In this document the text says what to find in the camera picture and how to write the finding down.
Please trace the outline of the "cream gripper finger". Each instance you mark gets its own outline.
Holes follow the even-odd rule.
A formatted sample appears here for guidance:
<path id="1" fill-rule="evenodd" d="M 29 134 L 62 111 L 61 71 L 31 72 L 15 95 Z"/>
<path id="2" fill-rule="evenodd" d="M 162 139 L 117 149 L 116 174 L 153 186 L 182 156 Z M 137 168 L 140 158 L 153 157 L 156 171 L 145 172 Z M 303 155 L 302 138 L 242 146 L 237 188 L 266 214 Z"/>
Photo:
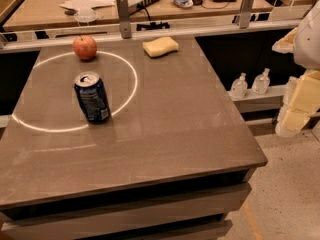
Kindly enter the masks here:
<path id="1" fill-rule="evenodd" d="M 309 122 L 310 117 L 299 111 L 290 111 L 283 106 L 277 117 L 275 132 L 280 137 L 293 137 Z"/>
<path id="2" fill-rule="evenodd" d="M 320 71 L 307 70 L 298 78 L 288 107 L 291 111 L 307 115 L 313 115 L 320 109 Z"/>

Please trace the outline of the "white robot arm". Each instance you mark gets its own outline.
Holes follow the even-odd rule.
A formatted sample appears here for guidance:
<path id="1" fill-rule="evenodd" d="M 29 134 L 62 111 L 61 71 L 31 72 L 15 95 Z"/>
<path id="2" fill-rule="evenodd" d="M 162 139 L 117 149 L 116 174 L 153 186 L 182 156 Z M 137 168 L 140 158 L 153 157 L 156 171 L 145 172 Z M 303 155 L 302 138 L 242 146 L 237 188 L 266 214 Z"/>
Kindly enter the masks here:
<path id="1" fill-rule="evenodd" d="M 320 1 L 272 50 L 292 53 L 294 62 L 306 69 L 299 78 L 289 78 L 277 117 L 276 134 L 292 137 L 320 109 Z"/>

